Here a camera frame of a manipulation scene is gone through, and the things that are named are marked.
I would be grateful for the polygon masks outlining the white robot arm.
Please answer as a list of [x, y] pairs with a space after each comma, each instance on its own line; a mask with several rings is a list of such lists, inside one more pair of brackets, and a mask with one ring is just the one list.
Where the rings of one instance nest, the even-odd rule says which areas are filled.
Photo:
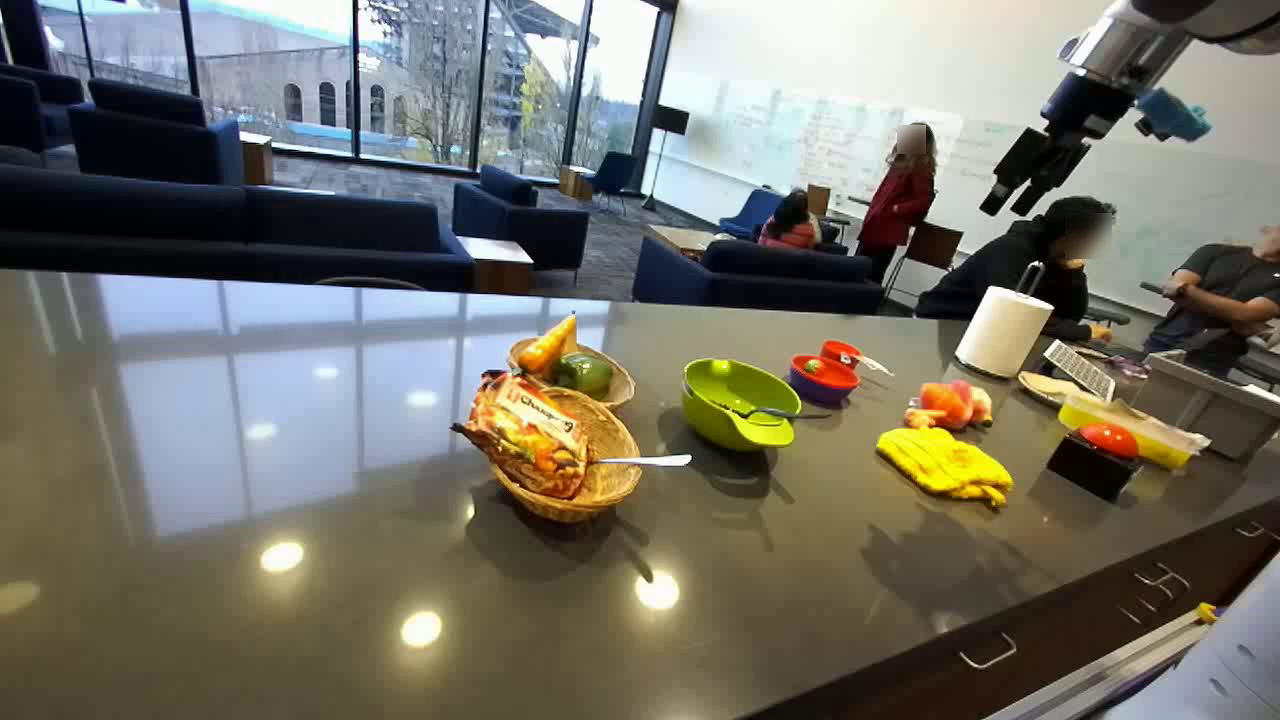
[[1280, 0], [1114, 0], [1059, 49], [1066, 75], [1039, 105], [1039, 128], [1026, 128], [999, 155], [980, 214], [1031, 214], [1125, 113], [1139, 137], [1205, 141], [1208, 113], [1165, 89], [1192, 43], [1268, 58], [1280, 49]]

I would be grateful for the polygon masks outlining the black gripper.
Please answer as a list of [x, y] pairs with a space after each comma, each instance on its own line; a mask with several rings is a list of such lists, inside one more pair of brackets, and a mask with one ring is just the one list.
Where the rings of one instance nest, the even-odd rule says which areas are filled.
[[1104, 141], [1114, 126], [1134, 110], [1125, 89], [1069, 74], [1039, 110], [1039, 128], [1021, 137], [993, 168], [993, 190], [980, 202], [984, 217], [995, 217], [1009, 196], [1018, 217], [1028, 217], [1066, 176], [1086, 162], [1094, 141]]

